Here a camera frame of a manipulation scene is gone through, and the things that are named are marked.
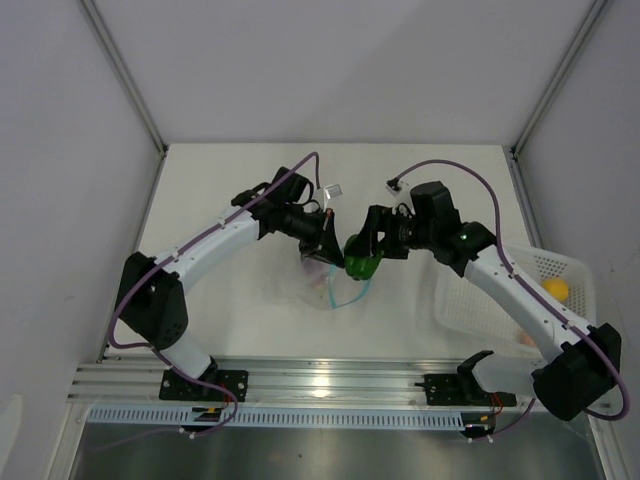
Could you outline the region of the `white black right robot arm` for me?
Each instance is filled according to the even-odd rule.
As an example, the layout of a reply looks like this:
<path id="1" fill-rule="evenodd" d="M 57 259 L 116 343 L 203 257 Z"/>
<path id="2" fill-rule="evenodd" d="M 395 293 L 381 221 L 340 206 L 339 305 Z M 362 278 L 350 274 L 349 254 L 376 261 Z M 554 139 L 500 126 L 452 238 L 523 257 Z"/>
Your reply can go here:
<path id="1" fill-rule="evenodd" d="M 592 405 L 613 389 L 626 416 L 628 389 L 620 375 L 620 334 L 581 318 L 532 282 L 484 225 L 463 222 L 441 182 L 410 191 L 410 208 L 373 205 L 361 231 L 345 248 L 346 270 L 369 278 L 383 259 L 405 260 L 413 250 L 428 250 L 435 260 L 484 291 L 534 341 L 537 360 L 482 351 L 458 367 L 458 395 L 479 403 L 494 392 L 539 400 L 555 417 L 568 421 L 591 414 Z"/>

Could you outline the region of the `yellow toy lemon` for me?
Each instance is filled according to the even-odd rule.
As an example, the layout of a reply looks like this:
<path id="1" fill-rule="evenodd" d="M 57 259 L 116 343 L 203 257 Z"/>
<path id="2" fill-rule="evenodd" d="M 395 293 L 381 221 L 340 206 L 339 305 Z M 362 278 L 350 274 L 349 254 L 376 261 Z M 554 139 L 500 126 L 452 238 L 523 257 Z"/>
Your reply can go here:
<path id="1" fill-rule="evenodd" d="M 547 278 L 541 285 L 558 302 L 565 302 L 570 296 L 570 287 L 562 278 Z"/>

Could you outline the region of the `green toy bell pepper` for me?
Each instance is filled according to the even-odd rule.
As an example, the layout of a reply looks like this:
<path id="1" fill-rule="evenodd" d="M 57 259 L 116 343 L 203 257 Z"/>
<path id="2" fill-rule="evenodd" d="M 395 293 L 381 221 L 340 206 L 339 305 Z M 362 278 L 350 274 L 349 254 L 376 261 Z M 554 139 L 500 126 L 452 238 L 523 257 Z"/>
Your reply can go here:
<path id="1" fill-rule="evenodd" d="M 355 281 L 371 280 L 383 258 L 376 257 L 355 257 L 344 254 L 345 272 Z"/>

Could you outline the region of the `clear zip bag blue zipper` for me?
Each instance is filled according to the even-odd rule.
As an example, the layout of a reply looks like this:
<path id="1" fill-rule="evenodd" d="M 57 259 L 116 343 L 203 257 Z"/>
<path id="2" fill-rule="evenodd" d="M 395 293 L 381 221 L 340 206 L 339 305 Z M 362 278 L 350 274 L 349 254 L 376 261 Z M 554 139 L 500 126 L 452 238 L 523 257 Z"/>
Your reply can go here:
<path id="1" fill-rule="evenodd" d="M 289 256 L 276 270 L 278 288 L 288 298 L 316 310 L 336 310 L 362 300 L 369 292 L 371 280 L 352 280 L 343 269 L 330 265 L 326 283 L 312 284 L 301 267 L 300 254 Z"/>

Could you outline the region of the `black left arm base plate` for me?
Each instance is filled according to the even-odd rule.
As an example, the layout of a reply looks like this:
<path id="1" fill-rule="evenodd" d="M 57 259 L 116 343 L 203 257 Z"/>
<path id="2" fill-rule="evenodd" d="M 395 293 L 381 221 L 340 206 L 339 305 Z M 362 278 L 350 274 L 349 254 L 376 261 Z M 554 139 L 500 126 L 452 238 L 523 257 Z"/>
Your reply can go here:
<path id="1" fill-rule="evenodd" d="M 173 369 L 163 374 L 159 399 L 182 402 L 231 402 L 235 397 L 244 402 L 249 385 L 246 370 L 226 370 L 206 372 L 199 383 L 189 381 Z"/>

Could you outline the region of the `pink toy egg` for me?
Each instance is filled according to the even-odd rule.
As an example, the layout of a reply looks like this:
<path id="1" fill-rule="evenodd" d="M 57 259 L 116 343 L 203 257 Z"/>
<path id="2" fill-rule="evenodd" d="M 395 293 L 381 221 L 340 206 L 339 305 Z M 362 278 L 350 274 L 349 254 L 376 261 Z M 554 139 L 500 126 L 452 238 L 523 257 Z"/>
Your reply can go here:
<path id="1" fill-rule="evenodd" d="M 533 341 L 533 339 L 524 331 L 520 332 L 520 336 L 519 336 L 519 341 L 521 344 L 527 346 L 527 347 L 531 347 L 531 348 L 535 348 L 536 344 Z"/>

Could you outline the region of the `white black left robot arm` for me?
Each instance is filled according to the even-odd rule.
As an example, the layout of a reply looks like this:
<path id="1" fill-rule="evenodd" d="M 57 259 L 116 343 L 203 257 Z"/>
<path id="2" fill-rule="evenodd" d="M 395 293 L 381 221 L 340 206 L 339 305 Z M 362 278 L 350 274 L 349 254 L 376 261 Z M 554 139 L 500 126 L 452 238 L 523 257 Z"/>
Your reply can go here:
<path id="1" fill-rule="evenodd" d="M 171 367 L 183 373 L 182 388 L 197 400 L 216 390 L 215 360 L 188 330 L 188 291 L 211 269 L 264 236 L 297 240 L 302 257 L 335 267 L 345 264 L 335 232 L 332 199 L 339 185 L 312 189 L 307 178 L 285 167 L 271 182 L 236 195 L 219 219 L 194 238 L 155 256 L 136 252 L 125 261 L 115 315 Z M 312 190 L 306 202 L 300 200 Z"/>

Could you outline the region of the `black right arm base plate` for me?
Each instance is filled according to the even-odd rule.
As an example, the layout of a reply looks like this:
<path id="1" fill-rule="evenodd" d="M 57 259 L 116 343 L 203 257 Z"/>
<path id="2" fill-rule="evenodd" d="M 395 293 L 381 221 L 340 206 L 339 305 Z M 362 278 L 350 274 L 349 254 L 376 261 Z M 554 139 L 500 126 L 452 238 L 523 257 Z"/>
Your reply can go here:
<path id="1" fill-rule="evenodd" d="M 472 377 L 459 374 L 425 374 L 416 383 L 430 406 L 515 407 L 517 398 L 506 392 L 488 393 Z"/>

